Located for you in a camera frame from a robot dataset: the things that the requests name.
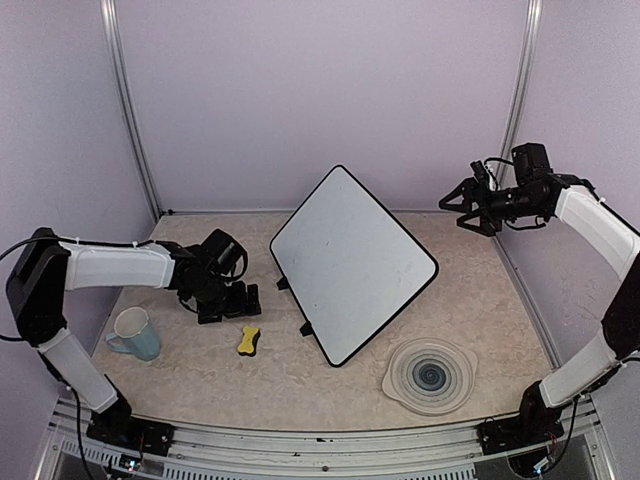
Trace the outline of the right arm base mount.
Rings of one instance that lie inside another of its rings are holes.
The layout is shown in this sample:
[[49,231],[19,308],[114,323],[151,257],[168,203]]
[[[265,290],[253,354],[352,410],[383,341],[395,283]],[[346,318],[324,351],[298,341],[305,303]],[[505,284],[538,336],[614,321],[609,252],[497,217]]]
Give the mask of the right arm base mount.
[[477,426],[477,435],[484,455],[503,453],[562,437],[565,430],[560,422],[525,430],[517,416],[486,419]]

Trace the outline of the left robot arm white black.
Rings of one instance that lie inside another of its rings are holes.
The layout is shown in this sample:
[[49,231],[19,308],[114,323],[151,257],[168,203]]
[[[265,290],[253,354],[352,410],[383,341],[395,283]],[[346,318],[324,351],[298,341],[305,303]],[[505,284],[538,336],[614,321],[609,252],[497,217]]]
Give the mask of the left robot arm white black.
[[66,292],[101,287],[170,290],[182,306],[195,303],[190,310],[201,324],[261,312],[257,286],[242,280],[248,253],[220,229],[200,244],[182,246],[172,241],[72,239],[39,228],[15,247],[21,255],[5,291],[17,341],[33,347],[50,373],[85,401],[94,423],[121,445],[139,436],[139,421],[70,332],[63,314]]

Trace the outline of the white whiteboard black frame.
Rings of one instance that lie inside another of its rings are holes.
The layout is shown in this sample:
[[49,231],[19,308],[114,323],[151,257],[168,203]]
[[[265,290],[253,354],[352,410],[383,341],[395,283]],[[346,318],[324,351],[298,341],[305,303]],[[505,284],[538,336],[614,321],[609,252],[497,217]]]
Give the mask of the white whiteboard black frame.
[[437,277],[435,257],[344,166],[272,238],[270,253],[327,363],[340,368]]

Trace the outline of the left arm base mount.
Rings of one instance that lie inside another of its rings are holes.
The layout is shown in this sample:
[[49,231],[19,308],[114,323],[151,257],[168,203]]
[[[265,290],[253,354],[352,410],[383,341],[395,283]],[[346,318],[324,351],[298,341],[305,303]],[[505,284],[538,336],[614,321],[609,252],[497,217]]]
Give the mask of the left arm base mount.
[[113,412],[93,412],[86,431],[90,439],[162,457],[168,455],[174,433],[169,423]]

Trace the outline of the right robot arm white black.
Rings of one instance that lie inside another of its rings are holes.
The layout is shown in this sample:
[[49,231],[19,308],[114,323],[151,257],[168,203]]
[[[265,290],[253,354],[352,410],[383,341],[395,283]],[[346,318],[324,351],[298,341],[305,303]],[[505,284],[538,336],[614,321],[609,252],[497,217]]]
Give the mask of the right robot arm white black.
[[[604,385],[638,351],[639,233],[597,196],[588,180],[551,171],[520,175],[515,186],[502,190],[491,189],[488,174],[480,171],[439,206],[459,213],[459,227],[486,237],[533,217],[534,229],[557,219],[582,239],[577,253],[545,279],[557,290],[556,307],[598,312],[599,328],[562,366],[529,386],[517,415],[498,422],[489,434],[531,444],[554,428],[567,405]],[[594,252],[579,259],[588,247]]]

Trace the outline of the yellow black sponge eraser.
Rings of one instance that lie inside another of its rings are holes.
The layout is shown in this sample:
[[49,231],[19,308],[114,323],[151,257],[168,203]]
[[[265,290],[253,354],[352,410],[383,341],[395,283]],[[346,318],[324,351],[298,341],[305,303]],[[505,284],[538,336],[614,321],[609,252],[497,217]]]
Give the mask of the yellow black sponge eraser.
[[237,353],[243,357],[254,357],[257,353],[260,336],[261,330],[259,328],[245,326],[242,329],[242,338],[237,346]]

